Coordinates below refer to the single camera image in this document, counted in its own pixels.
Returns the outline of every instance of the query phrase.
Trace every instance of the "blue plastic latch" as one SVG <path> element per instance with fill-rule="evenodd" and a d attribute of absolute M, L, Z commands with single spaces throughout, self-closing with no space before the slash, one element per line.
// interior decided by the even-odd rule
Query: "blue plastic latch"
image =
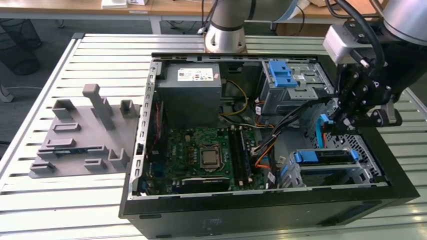
<path fill-rule="evenodd" d="M 325 114 L 320 114 L 316 122 L 315 122 L 315 138 L 317 141 L 319 148 L 323 149 L 323 140 L 321 140 L 321 126 L 323 124 L 333 124 L 333 121 L 329 120 Z"/>
<path fill-rule="evenodd" d="M 285 174 L 287 170 L 288 170 L 288 165 L 285 165 L 281 169 L 281 172 L 280 172 L 280 177 Z"/>
<path fill-rule="evenodd" d="M 317 155 L 315 151 L 300 151 L 299 152 L 303 163 L 316 163 L 319 162 Z"/>
<path fill-rule="evenodd" d="M 353 161 L 357 162 L 359 161 L 357 151 L 352 149 L 352 150 L 349 150 L 349 154 L 352 156 Z"/>
<path fill-rule="evenodd" d="M 316 163 L 319 162 L 315 151 L 299 151 L 293 153 L 295 161 L 297 163 Z"/>
<path fill-rule="evenodd" d="M 273 85 L 279 88 L 296 87 L 299 84 L 293 80 L 292 70 L 284 61 L 269 61 L 269 72 L 273 78 Z"/>
<path fill-rule="evenodd" d="M 301 156 L 300 156 L 300 154 L 299 153 L 293 153 L 293 157 L 295 157 L 295 161 L 297 162 L 297 163 L 300 163 L 303 160 L 301 160 Z"/>

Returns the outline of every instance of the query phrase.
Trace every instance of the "yellow wire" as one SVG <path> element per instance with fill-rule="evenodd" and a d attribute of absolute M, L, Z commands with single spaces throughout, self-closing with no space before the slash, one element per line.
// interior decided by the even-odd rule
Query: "yellow wire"
<path fill-rule="evenodd" d="M 265 127 L 265 125 L 259 124 L 256 120 L 255 120 L 255 126 L 256 126 L 256 127 Z M 273 129 L 273 128 L 275 128 L 275 125 L 268 124 L 268 127 L 269 127 L 271 129 Z"/>
<path fill-rule="evenodd" d="M 243 108 L 241 108 L 239 111 L 228 112 L 228 113 L 220 113 L 220 114 L 219 114 L 220 116 L 236 115 L 236 114 L 241 113 L 241 112 L 247 109 L 247 107 L 248 107 L 248 96 L 247 96 L 247 94 L 245 94 L 245 91 L 243 91 L 241 87 L 239 87 L 239 85 L 237 85 L 233 81 L 227 80 L 227 82 L 229 82 L 232 85 L 235 85 L 235 87 L 240 90 L 240 92 L 241 92 L 241 94 L 243 94 L 243 96 L 244 96 L 244 106 L 243 106 Z"/>

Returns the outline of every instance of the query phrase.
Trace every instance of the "slotted aluminum table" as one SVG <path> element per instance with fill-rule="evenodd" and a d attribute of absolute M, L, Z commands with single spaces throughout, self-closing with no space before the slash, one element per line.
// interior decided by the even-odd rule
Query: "slotted aluminum table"
<path fill-rule="evenodd" d="M 315 37 L 248 36 L 247 49 L 257 54 L 327 54 L 321 42 Z M 71 40 L 0 161 L 1 240 L 144 238 L 129 222 L 117 217 L 124 173 L 31 179 L 29 166 L 55 117 L 51 108 L 57 99 L 88 105 L 83 86 L 96 83 L 109 104 L 119 104 L 121 99 L 143 104 L 151 53 L 203 51 L 203 39 L 189 35 L 87 34 L 83 39 Z M 209 239 L 425 239 L 425 107 L 411 91 L 404 92 L 396 107 L 403 125 L 380 128 L 379 132 L 416 186 L 417 199 L 345 226 L 231 234 Z"/>

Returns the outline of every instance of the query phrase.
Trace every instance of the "ram slot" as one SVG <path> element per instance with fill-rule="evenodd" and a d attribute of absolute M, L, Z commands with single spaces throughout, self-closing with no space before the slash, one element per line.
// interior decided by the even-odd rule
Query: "ram slot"
<path fill-rule="evenodd" d="M 228 129 L 229 153 L 233 172 L 233 182 L 243 186 L 251 179 L 249 155 L 244 144 L 243 132 L 240 129 L 231 127 Z"/>

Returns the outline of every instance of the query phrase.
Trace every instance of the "power supply label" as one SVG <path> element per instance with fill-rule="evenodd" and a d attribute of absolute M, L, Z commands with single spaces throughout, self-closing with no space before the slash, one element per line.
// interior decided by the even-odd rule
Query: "power supply label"
<path fill-rule="evenodd" d="M 177 70 L 179 82 L 213 81 L 212 68 L 180 68 Z"/>

